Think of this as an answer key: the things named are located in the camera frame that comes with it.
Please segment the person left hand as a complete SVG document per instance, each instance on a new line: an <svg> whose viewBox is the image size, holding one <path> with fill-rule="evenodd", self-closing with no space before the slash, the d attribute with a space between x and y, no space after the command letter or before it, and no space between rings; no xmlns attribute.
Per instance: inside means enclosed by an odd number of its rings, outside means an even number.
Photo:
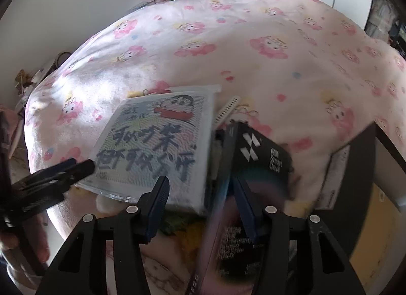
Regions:
<svg viewBox="0 0 406 295"><path fill-rule="evenodd" d="M45 263L50 256L47 233L44 226L47 222L47 213L37 214L27 220L24 229L38 260ZM12 250L19 246L19 240L13 234L1 234L1 250Z"/></svg>

